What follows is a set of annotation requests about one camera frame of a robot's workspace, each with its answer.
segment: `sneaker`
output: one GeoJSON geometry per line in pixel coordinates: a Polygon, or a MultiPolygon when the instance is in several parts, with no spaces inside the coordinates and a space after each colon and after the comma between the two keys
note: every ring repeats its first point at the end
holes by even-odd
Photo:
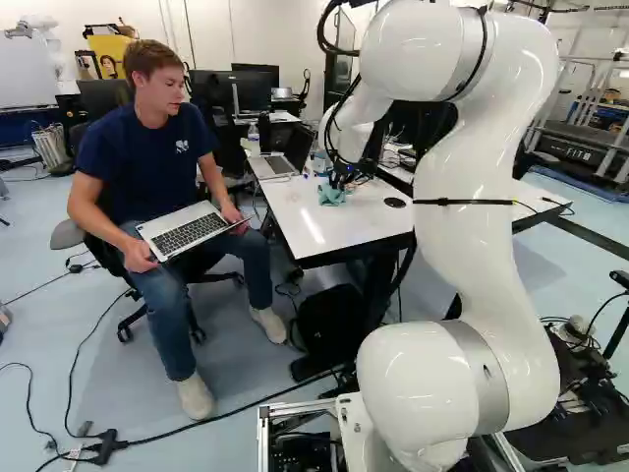
{"type": "Polygon", "coordinates": [[[282,344],[286,341],[286,327],[282,320],[275,315],[271,307],[264,310],[258,310],[254,307],[250,307],[252,318],[258,323],[266,332],[266,337],[273,344],[282,344]]]}
{"type": "Polygon", "coordinates": [[[191,419],[199,421],[209,417],[214,409],[214,398],[197,371],[189,379],[175,384],[181,406],[191,419]]]}

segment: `jeans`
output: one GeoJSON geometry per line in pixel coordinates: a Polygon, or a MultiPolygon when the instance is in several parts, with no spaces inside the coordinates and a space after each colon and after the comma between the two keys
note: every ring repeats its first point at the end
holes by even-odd
{"type": "MultiPolygon", "coordinates": [[[[120,228],[141,239],[136,230],[140,223],[128,221],[120,228]]],[[[266,240],[260,233],[251,228],[242,235],[223,233],[202,243],[199,250],[214,255],[231,254],[241,259],[245,266],[251,306],[259,310],[270,307],[270,254],[266,240]]],[[[177,382],[188,379],[197,368],[186,316],[192,304],[188,286],[178,266],[165,263],[145,273],[129,272],[148,306],[148,326],[166,375],[171,381],[177,382]]]]}

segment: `laptop keyboard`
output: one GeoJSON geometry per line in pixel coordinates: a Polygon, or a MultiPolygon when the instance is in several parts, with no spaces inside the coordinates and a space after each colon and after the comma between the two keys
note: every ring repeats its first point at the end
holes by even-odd
{"type": "Polygon", "coordinates": [[[161,254],[168,256],[178,249],[188,246],[225,226],[227,226],[227,223],[217,213],[210,213],[160,234],[152,238],[151,241],[161,251],[161,254]]]}
{"type": "Polygon", "coordinates": [[[295,172],[293,167],[291,167],[281,155],[269,155],[264,159],[266,159],[266,162],[268,162],[268,165],[271,166],[271,169],[273,169],[273,172],[276,174],[295,172]]]}

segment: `man's arm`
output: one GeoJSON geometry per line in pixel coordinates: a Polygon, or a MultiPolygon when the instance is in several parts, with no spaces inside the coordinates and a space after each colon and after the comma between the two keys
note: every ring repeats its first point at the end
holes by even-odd
{"type": "MultiPolygon", "coordinates": [[[[227,187],[225,186],[225,181],[223,180],[223,175],[220,173],[220,169],[216,165],[214,155],[211,152],[199,158],[199,168],[209,191],[218,200],[220,212],[223,217],[230,223],[235,223],[236,221],[243,219],[243,216],[229,198],[227,187]]],[[[242,223],[236,226],[233,232],[236,234],[242,234],[247,231],[248,227],[249,225],[247,223],[242,223]]]]}
{"type": "Polygon", "coordinates": [[[200,173],[203,175],[203,180],[209,187],[209,191],[218,200],[221,207],[232,205],[232,201],[227,194],[227,187],[225,186],[225,180],[220,173],[220,169],[216,165],[214,160],[214,154],[212,152],[202,155],[199,158],[200,173]]]}
{"type": "Polygon", "coordinates": [[[127,270],[146,272],[157,267],[157,263],[148,260],[150,247],[146,241],[125,233],[96,205],[102,188],[101,180],[77,171],[68,198],[70,217],[88,233],[118,248],[125,255],[127,270]]]}

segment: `floor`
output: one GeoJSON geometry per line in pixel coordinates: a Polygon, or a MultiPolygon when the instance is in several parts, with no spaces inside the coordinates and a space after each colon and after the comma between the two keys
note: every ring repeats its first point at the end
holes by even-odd
{"type": "MultiPolygon", "coordinates": [[[[29,169],[17,169],[5,180],[29,177],[29,169]]],[[[572,218],[606,236],[629,244],[629,216],[621,204],[608,204],[562,183],[529,174],[528,182],[575,201],[572,218]]],[[[34,182],[8,182],[11,198],[0,200],[0,217],[11,227],[0,226],[0,300],[9,301],[64,272],[65,260],[85,250],[50,251],[48,239],[54,226],[66,217],[69,178],[34,182]]],[[[257,202],[262,210],[262,202],[257,202]]],[[[244,212],[251,212],[244,206],[244,212]]],[[[589,319],[600,303],[619,292],[607,274],[627,263],[548,224],[514,238],[520,274],[541,316],[580,314],[589,319]]],[[[282,281],[287,261],[280,247],[273,248],[276,283],[282,281]]],[[[73,263],[87,263],[90,255],[73,263]]],[[[238,260],[226,257],[216,270],[242,269],[238,260]]],[[[301,297],[350,279],[346,267],[307,270],[301,297]]],[[[38,427],[52,432],[64,449],[75,446],[63,431],[67,401],[67,372],[75,350],[100,314],[125,290],[122,280],[103,269],[68,275],[12,303],[15,322],[0,347],[0,365],[20,361],[35,372],[32,412],[38,427]]],[[[402,317],[405,321],[438,319],[446,311],[453,290],[416,255],[403,282],[402,317]]],[[[287,366],[299,354],[286,346],[274,346],[247,315],[247,294],[231,282],[196,286],[196,313],[208,330],[208,342],[197,349],[200,371],[218,398],[218,412],[281,390],[292,384],[287,366]]],[[[597,323],[597,337],[605,345],[624,308],[612,304],[597,323]]],[[[392,304],[387,318],[398,319],[392,304]]],[[[125,440],[158,434],[189,421],[180,411],[173,385],[165,379],[144,323],[135,328],[136,340],[121,345],[115,336],[118,321],[136,303],[122,299],[82,351],[76,372],[70,426],[94,422],[94,431],[117,428],[125,440]]],[[[292,317],[290,302],[275,297],[274,307],[286,320],[292,317]]],[[[613,359],[620,372],[617,384],[629,393],[629,347],[625,341],[613,359]]],[[[18,370],[0,373],[0,470],[35,470],[50,455],[46,440],[29,428],[24,411],[28,374],[18,370]]],[[[280,397],[284,401],[315,399],[333,381],[325,379],[280,397]]],[[[172,471],[233,470],[257,468],[256,410],[204,425],[176,437],[116,453],[110,470],[172,471]]],[[[600,470],[621,470],[618,464],[600,470]]],[[[56,463],[50,471],[66,470],[56,463]]],[[[96,470],[79,464],[77,470],[96,470]]],[[[599,470],[579,467],[574,470],[599,470]]]]}

